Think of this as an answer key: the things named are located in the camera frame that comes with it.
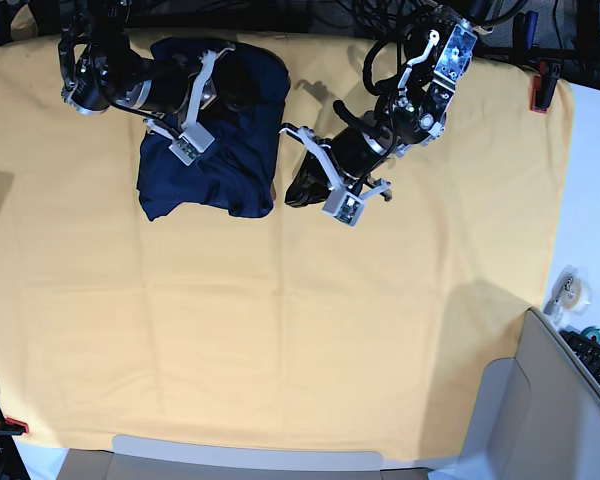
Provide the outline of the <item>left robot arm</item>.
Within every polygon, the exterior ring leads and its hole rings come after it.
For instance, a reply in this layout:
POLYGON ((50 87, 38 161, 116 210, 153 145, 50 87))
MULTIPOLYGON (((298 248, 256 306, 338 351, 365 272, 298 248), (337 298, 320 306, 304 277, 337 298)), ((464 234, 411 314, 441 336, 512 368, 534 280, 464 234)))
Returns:
POLYGON ((373 109, 357 116, 343 101, 333 103, 346 127, 330 139, 315 138, 324 161, 308 152, 285 194, 294 208, 326 201, 334 191, 334 173, 353 194, 377 184, 373 172, 390 156, 424 145, 444 130, 459 78, 466 72, 484 25, 489 1, 433 1, 398 21, 398 59, 393 76, 374 80, 373 64, 386 46, 377 41, 363 61, 362 80, 376 99, 373 109))

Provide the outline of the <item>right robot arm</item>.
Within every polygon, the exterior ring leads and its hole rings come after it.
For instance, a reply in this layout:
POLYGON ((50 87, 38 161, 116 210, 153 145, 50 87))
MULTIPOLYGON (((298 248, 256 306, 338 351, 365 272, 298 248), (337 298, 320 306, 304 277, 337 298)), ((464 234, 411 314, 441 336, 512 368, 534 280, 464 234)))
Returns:
POLYGON ((113 107, 140 116, 176 143, 191 140, 198 112, 215 99, 214 65, 236 46, 222 42, 196 60, 145 58, 125 31, 130 1, 60 1, 58 44, 63 101, 83 115, 113 107))

